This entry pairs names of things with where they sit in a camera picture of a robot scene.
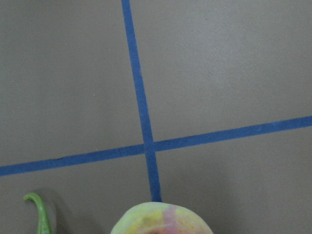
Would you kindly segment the red chili pepper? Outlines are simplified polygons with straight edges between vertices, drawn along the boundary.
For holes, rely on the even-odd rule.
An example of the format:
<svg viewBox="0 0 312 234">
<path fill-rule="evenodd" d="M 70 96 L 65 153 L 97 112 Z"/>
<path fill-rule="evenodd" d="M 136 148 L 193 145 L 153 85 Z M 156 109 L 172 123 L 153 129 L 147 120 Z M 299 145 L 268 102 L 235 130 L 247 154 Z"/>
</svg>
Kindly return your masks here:
<svg viewBox="0 0 312 234">
<path fill-rule="evenodd" d="M 24 201 L 32 201 L 38 212 L 38 234 L 52 234 L 53 230 L 50 223 L 50 218 L 43 199 L 34 192 L 27 193 L 23 196 Z"/>
</svg>

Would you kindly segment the pink yellow peach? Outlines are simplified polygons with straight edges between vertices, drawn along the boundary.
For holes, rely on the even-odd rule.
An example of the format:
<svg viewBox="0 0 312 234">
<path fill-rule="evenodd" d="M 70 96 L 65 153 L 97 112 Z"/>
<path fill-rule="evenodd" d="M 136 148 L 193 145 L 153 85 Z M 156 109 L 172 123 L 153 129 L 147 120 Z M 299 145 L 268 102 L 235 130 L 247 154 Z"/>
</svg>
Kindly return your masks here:
<svg viewBox="0 0 312 234">
<path fill-rule="evenodd" d="M 111 230 L 112 234 L 212 234 L 208 224 L 195 212 L 163 202 L 133 206 Z"/>
</svg>

